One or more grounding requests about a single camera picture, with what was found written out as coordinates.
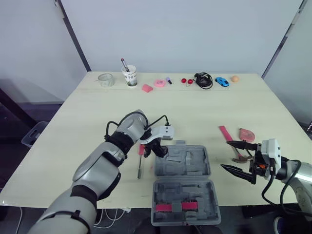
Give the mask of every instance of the orange ball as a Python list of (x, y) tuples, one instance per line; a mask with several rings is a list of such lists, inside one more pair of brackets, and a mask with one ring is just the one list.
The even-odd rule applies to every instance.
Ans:
[(238, 76), (232, 76), (232, 77), (231, 77), (231, 81), (234, 82), (234, 83), (236, 83), (236, 82), (239, 81), (239, 77), (238, 77)]

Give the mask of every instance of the gray tool case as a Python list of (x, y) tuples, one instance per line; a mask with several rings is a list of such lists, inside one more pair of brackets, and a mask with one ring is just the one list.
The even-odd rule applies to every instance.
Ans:
[[(214, 225), (221, 222), (220, 209), (206, 148), (177, 140), (164, 158), (155, 157), (151, 223), (154, 226)], [(197, 209), (183, 210), (182, 202), (197, 201)], [(171, 212), (156, 211), (157, 204), (171, 204)]]

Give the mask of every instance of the white backdrop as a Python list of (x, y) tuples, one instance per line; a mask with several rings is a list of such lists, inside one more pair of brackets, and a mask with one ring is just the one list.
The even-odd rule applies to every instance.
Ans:
[(312, 121), (312, 1), (304, 7), (264, 81), (297, 121)]
[(3, 0), (0, 88), (15, 102), (63, 102), (86, 69), (53, 0)]
[(92, 70), (262, 75), (301, 0), (62, 0)]

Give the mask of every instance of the purple marker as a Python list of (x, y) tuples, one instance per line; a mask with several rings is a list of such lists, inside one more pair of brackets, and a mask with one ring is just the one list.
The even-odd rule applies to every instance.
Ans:
[(130, 72), (129, 68), (128, 68), (128, 66), (127, 66), (127, 64), (123, 58), (121, 58), (121, 62), (122, 62), (122, 65), (124, 66), (124, 68), (126, 69), (126, 72)]
[(171, 82), (169, 77), (166, 78), (166, 81), (168, 81), (169, 84), (172, 84), (172, 82)]

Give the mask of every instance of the black cable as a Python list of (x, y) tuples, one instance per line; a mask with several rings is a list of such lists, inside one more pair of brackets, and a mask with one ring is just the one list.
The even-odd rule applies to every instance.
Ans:
[(261, 196), (262, 196), (262, 198), (263, 198), (266, 202), (268, 202), (269, 204), (271, 204), (271, 205), (273, 205), (273, 206), (278, 206), (278, 205), (276, 205), (275, 203), (273, 203), (273, 202), (271, 202), (270, 200), (268, 200), (268, 199), (264, 196), (265, 193), (267, 192), (267, 190), (268, 190), (268, 189), (270, 188), (270, 186), (272, 185), (274, 178), (275, 178), (275, 177), (274, 177), (273, 175), (271, 175), (270, 180), (269, 180), (267, 186), (265, 186), (265, 188), (263, 189), (263, 191), (262, 191), (262, 193), (261, 193)]
[(166, 115), (163, 115), (162, 117), (160, 117), (159, 119), (157, 119), (156, 121), (154, 121), (153, 123), (151, 123), (150, 125), (147, 126), (147, 128), (150, 128), (152, 125), (154, 125), (155, 123), (157, 123), (158, 121), (160, 121), (162, 118), (166, 118), (166, 124), (165, 126), (170, 126), (168, 118)]
[(109, 138), (109, 125), (110, 125), (111, 123), (113, 123), (113, 124), (116, 125), (117, 127), (119, 126), (119, 124), (117, 124), (116, 122), (114, 122), (114, 121), (109, 121), (109, 122), (107, 123), (107, 125), (106, 125), (106, 135), (104, 136), (104, 139), (105, 139), (105, 140), (108, 140), (108, 138)]
[(202, 89), (210, 89), (213, 86), (213, 78), (206, 72), (196, 73), (193, 79)]
[(295, 175), (297, 174), (297, 172), (299, 171), (300, 167), (301, 167), (301, 162), (299, 160), (293, 160), (295, 162), (298, 162), (298, 165), (297, 165), (297, 168), (296, 170), (293, 172), (292, 176), (287, 180), (285, 186), (283, 187), (282, 189), (282, 192), (281, 192), (281, 195), (280, 195), (280, 205), (278, 204), (275, 204), (273, 202), (271, 202), (270, 200), (268, 200), (266, 197), (265, 197), (265, 193), (266, 191), (270, 188), (270, 186), (272, 185), (273, 183), (273, 180), (274, 180), (274, 176), (271, 175), (270, 177), (270, 180), (267, 184), (267, 186), (263, 189), (262, 193), (261, 193), (261, 196), (262, 198), (268, 202), (270, 205), (273, 205), (275, 207), (279, 207), (283, 210), (283, 212), (285, 212), (286, 214), (289, 214), (289, 215), (305, 215), (305, 216), (310, 216), (312, 217), (312, 214), (310, 213), (307, 213), (307, 212), (302, 212), (302, 211), (297, 211), (297, 210), (293, 210), (293, 209), (289, 209), (289, 208), (286, 208), (283, 204), (283, 196), (284, 196), (284, 193), (285, 193), (285, 190), (287, 189), (287, 187), (289, 186), (290, 182), (292, 181), (292, 179), (295, 177)]
[[(107, 123), (107, 125), (106, 125), (106, 135), (104, 136), (104, 139), (105, 139), (105, 140), (108, 140), (108, 138), (110, 137), (110, 136), (109, 136), (109, 125), (110, 125), (111, 123), (113, 123), (114, 125), (116, 125), (116, 126), (118, 127), (127, 117), (129, 117), (130, 115), (133, 115), (133, 114), (142, 115), (142, 116), (145, 118), (146, 124), (148, 124), (148, 119), (147, 119), (147, 117), (146, 117), (142, 112), (133, 111), (133, 112), (127, 114), (124, 118), (122, 118), (121, 121), (120, 121), (119, 123), (116, 123), (116, 122), (114, 122), (114, 121), (109, 121), (109, 122)], [(157, 119), (156, 121), (154, 121), (153, 123), (151, 123), (150, 125), (146, 125), (146, 126), (144, 127), (144, 130), (147, 130), (149, 127), (151, 127), (152, 125), (154, 125), (155, 123), (157, 123), (158, 121), (160, 121), (160, 120), (161, 120), (162, 118), (164, 118), (164, 117), (166, 118), (166, 124), (165, 124), (165, 126), (170, 126), (167, 116), (166, 116), (166, 115), (163, 115), (162, 117), (160, 117), (159, 119)]]
[(303, 211), (298, 211), (298, 210), (293, 210), (293, 209), (289, 209), (289, 208), (285, 208), (284, 203), (283, 203), (283, 197), (284, 197), (284, 193), (287, 189), (287, 187), (289, 186), (289, 184), (291, 183), (291, 181), (293, 180), (293, 178), (296, 176), (297, 172), (299, 171), (300, 167), (301, 167), (301, 161), (299, 160), (292, 160), (293, 162), (297, 162), (297, 167), (295, 169), (295, 171), (293, 172), (293, 174), (291, 175), (291, 177), (289, 177), (289, 179), (287, 180), (287, 182), (285, 183), (285, 186), (282, 189), (281, 195), (280, 195), (280, 203), (281, 203), (281, 208), (282, 210), (289, 214), (289, 215), (304, 215), (304, 216), (309, 216), (312, 217), (312, 214), (307, 213), (307, 212), (303, 212)]
[(146, 121), (146, 126), (145, 126), (145, 130), (148, 129), (148, 119), (147, 117), (142, 113), (142, 112), (139, 112), (139, 111), (133, 111), (129, 114), (127, 114), (124, 118), (121, 119), (121, 121), (119, 122), (118, 126), (127, 118), (129, 117), (130, 115), (133, 115), (133, 114), (139, 114), (139, 115), (142, 115), (144, 118), (145, 118), (145, 121)]

